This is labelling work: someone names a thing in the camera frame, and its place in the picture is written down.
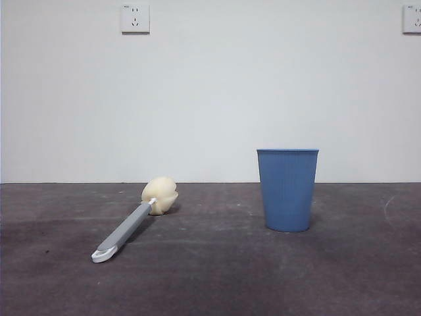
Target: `white outlet plate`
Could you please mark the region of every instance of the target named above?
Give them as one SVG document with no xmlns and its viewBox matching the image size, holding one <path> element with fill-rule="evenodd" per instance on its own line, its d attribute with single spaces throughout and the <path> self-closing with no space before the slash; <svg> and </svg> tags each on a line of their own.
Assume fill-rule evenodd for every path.
<svg viewBox="0 0 421 316">
<path fill-rule="evenodd" d="M 421 34 L 421 4 L 403 6 L 403 33 Z"/>
<path fill-rule="evenodd" d="M 149 4 L 123 5 L 120 22 L 122 33 L 149 33 L 151 31 Z"/>
</svg>

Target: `gray floor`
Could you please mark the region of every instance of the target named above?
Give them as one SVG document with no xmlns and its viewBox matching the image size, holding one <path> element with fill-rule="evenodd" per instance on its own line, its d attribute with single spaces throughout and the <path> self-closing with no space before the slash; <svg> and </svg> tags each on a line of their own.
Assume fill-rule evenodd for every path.
<svg viewBox="0 0 421 316">
<path fill-rule="evenodd" d="M 179 184 L 92 263 L 143 187 L 2 185 L 2 315 L 421 315 L 421 184 L 317 184 L 291 234 L 265 228 L 258 184 Z"/>
</svg>

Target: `blue cup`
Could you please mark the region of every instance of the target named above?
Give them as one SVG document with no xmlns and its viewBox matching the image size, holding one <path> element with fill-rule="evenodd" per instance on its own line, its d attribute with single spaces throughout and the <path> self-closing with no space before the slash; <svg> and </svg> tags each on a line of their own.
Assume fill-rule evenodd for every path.
<svg viewBox="0 0 421 316">
<path fill-rule="evenodd" d="M 309 229 L 318 149 L 258 149 L 257 155 L 267 227 Z"/>
</svg>

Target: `gray handle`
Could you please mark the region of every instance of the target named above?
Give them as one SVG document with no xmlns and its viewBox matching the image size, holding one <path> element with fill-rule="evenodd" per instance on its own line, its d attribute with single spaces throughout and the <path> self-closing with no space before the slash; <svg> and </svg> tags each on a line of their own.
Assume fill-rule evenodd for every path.
<svg viewBox="0 0 421 316">
<path fill-rule="evenodd" d="M 98 246 L 97 250 L 105 251 L 115 246 L 120 249 L 150 211 L 151 205 L 149 203 L 141 204 Z"/>
</svg>

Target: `sponge brush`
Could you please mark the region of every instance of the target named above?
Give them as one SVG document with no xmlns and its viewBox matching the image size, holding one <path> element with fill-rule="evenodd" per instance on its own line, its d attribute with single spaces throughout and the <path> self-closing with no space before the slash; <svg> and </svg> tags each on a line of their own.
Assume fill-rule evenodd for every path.
<svg viewBox="0 0 421 316">
<path fill-rule="evenodd" d="M 176 192 L 177 185 L 173 179 L 167 176 L 161 176 L 150 181 L 142 192 L 142 203 L 149 203 L 151 199 L 157 199 L 152 204 L 150 215 L 163 215 L 178 197 Z"/>
</svg>

